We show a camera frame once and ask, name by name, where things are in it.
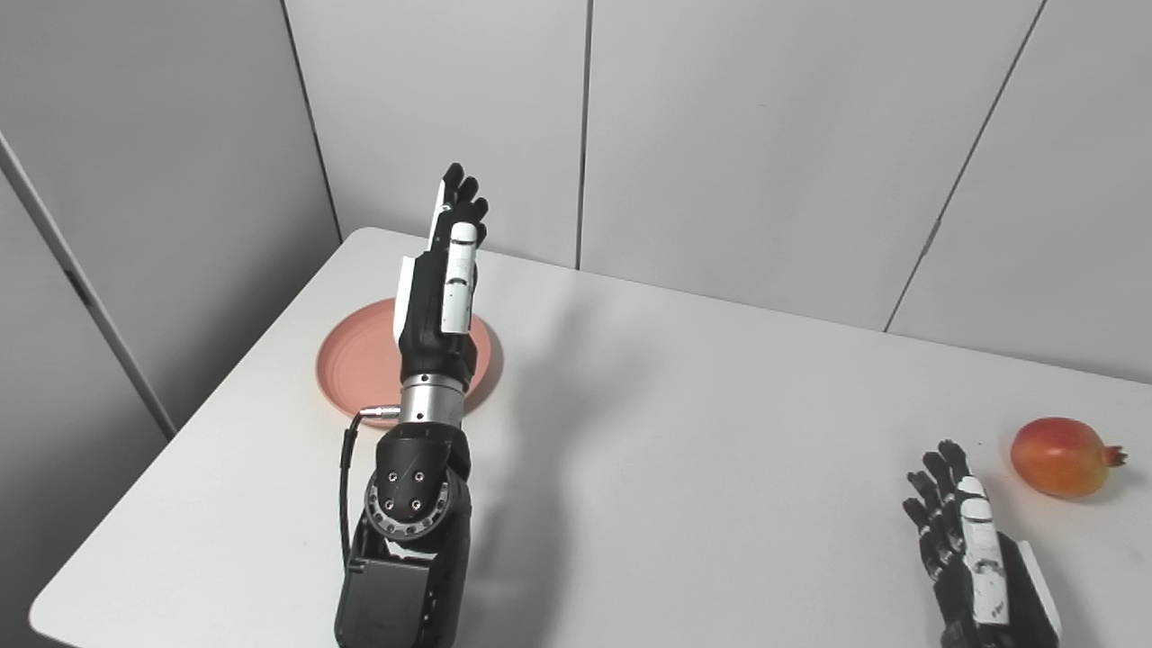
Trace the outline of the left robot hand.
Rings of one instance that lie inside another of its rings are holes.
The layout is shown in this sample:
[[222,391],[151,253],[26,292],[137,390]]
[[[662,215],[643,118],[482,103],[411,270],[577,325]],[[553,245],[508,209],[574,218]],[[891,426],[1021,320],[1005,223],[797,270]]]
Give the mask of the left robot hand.
[[487,238],[488,204],[464,165],[445,169],[435,194],[427,250],[400,266],[392,336],[400,378],[441,374],[469,387],[478,351],[472,340],[476,254]]

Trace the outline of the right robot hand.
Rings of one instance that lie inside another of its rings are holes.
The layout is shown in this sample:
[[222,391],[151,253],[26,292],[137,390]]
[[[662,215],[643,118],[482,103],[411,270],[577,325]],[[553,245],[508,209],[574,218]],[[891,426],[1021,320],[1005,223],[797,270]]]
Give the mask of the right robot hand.
[[942,647],[1058,647],[1062,623],[1026,541],[996,529],[967,452],[950,439],[909,472],[916,496],[902,504],[918,533],[919,559],[943,620]]

